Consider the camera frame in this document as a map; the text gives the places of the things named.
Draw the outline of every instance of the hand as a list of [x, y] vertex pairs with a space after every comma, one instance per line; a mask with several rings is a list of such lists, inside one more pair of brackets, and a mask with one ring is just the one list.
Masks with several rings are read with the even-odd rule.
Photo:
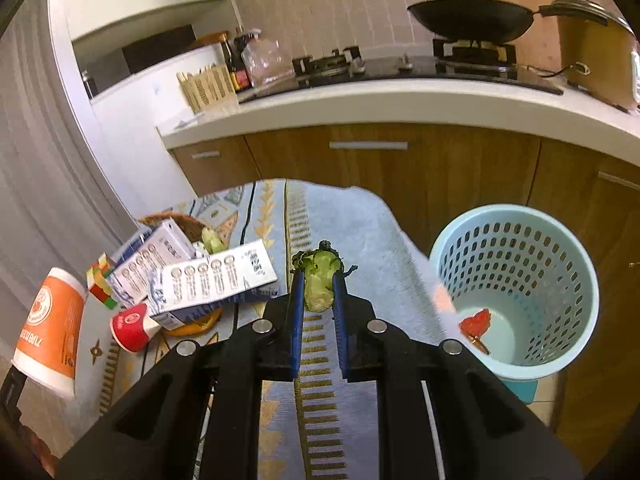
[[27, 426], [20, 425], [19, 433], [25, 446], [35, 455], [43, 469], [52, 477], [55, 477], [58, 458], [53, 455], [49, 446]]

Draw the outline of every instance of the metal screw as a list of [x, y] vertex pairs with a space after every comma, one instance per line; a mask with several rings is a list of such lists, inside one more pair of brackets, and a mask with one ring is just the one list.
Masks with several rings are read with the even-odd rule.
[[190, 340], [180, 341], [175, 347], [175, 351], [178, 352], [178, 354], [185, 357], [193, 355], [193, 353], [197, 349], [198, 349], [198, 345], [196, 345], [195, 342]]
[[381, 319], [372, 319], [367, 323], [367, 329], [374, 334], [382, 334], [386, 330], [386, 323]]
[[266, 334], [273, 328], [273, 323], [268, 319], [259, 319], [254, 321], [252, 328], [254, 329], [254, 332], [257, 332], [258, 334]]
[[462, 345], [460, 341], [456, 341], [455, 339], [447, 339], [442, 344], [442, 349], [449, 355], [458, 355], [462, 352]]

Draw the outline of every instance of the black wok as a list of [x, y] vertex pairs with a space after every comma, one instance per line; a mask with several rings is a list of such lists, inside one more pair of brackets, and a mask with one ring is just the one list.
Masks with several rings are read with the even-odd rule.
[[501, 45], [523, 35], [533, 12], [502, 0], [428, 0], [407, 7], [416, 20], [448, 40], [490, 41]]

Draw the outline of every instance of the green vegetable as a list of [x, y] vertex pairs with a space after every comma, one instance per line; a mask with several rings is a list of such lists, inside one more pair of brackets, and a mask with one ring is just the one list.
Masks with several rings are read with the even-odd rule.
[[222, 240], [218, 237], [218, 233], [208, 227], [202, 228], [202, 242], [209, 254], [216, 254], [226, 249]]
[[[320, 242], [315, 251], [300, 251], [291, 259], [294, 270], [305, 273], [305, 307], [311, 312], [323, 312], [334, 304], [333, 277], [336, 270], [344, 272], [340, 254], [327, 240]], [[357, 266], [344, 272], [345, 276]]]

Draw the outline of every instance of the tiled floor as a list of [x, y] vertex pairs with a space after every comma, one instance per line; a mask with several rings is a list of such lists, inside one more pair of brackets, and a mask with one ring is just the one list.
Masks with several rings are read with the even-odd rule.
[[[0, 356], [0, 383], [9, 371], [10, 363]], [[31, 428], [55, 456], [64, 455], [72, 444], [71, 434], [63, 422], [63, 401], [27, 380], [18, 402], [21, 423]]]
[[551, 424], [558, 393], [558, 374], [540, 379], [536, 389], [536, 396], [533, 403], [529, 405], [529, 409], [547, 426]]

